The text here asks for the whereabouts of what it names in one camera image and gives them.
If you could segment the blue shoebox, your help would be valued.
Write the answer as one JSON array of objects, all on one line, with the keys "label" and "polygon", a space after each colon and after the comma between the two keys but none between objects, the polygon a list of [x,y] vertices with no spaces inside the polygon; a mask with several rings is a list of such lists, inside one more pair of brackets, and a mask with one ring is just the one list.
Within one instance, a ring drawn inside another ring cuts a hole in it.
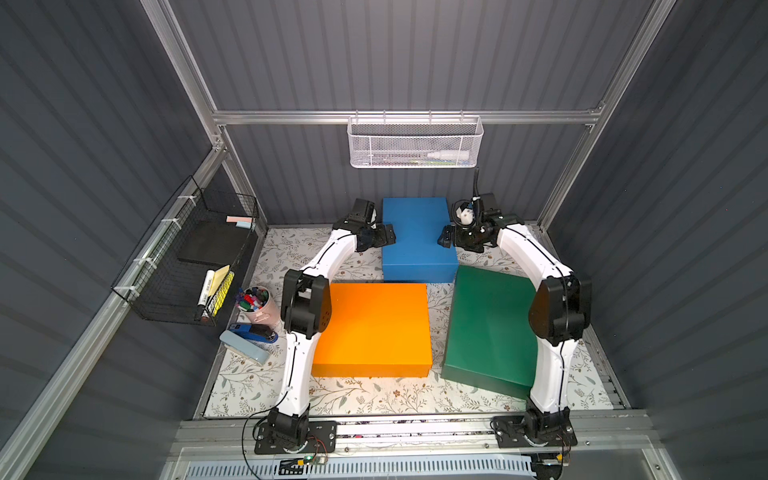
[{"label": "blue shoebox", "polygon": [[452,283],[459,267],[454,247],[438,244],[449,224],[447,200],[384,198],[383,222],[391,224],[396,243],[382,248],[386,282]]}]

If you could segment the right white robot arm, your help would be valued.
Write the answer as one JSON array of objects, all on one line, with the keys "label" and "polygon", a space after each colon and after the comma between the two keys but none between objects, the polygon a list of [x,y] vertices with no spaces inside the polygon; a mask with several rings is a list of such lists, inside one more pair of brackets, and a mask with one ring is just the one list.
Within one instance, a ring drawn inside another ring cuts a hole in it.
[{"label": "right white robot arm", "polygon": [[488,221],[472,229],[449,224],[437,243],[476,253],[497,246],[528,276],[536,288],[528,319],[537,337],[537,360],[524,417],[526,435],[541,443],[545,435],[568,429],[567,384],[577,343],[590,325],[589,281],[578,279],[524,224]]}]

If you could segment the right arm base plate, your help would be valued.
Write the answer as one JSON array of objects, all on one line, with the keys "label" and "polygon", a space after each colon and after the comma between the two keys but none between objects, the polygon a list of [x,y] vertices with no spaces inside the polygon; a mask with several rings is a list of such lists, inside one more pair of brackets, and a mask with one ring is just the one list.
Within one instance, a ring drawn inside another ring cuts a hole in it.
[{"label": "right arm base plate", "polygon": [[490,428],[499,448],[552,447],[568,451],[578,445],[570,420],[557,414],[542,418],[529,412],[495,416]]}]

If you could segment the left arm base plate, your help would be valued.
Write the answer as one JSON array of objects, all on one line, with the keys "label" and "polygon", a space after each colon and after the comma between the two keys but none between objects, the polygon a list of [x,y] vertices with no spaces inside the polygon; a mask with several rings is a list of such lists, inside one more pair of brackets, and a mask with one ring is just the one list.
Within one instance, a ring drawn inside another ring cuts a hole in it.
[{"label": "left arm base plate", "polygon": [[338,426],[335,421],[309,421],[282,427],[265,420],[254,428],[253,452],[256,455],[333,453]]}]

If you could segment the orange shoebox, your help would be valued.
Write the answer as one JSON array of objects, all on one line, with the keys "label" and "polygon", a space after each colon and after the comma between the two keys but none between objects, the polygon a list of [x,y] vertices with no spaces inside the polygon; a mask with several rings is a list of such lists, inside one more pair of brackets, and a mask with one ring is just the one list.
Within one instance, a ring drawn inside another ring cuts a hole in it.
[{"label": "orange shoebox", "polygon": [[333,283],[312,376],[424,378],[433,366],[427,286]]}]

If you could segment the green shoebox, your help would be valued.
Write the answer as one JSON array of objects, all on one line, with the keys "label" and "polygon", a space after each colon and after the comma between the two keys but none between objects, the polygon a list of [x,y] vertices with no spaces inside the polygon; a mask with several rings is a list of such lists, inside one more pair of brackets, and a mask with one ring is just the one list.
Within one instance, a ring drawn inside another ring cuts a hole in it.
[{"label": "green shoebox", "polygon": [[441,376],[527,398],[534,383],[536,336],[528,312],[535,289],[526,277],[458,268]]}]

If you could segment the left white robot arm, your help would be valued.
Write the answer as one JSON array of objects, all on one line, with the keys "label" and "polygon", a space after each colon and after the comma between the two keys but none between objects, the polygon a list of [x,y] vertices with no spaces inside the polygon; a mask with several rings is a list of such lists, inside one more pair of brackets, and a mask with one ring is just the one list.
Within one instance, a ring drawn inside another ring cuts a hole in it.
[{"label": "left white robot arm", "polygon": [[286,271],[281,300],[286,363],[278,402],[268,414],[270,426],[295,436],[307,429],[311,370],[317,345],[331,320],[332,280],[352,254],[395,243],[390,224],[341,220],[305,266]]}]

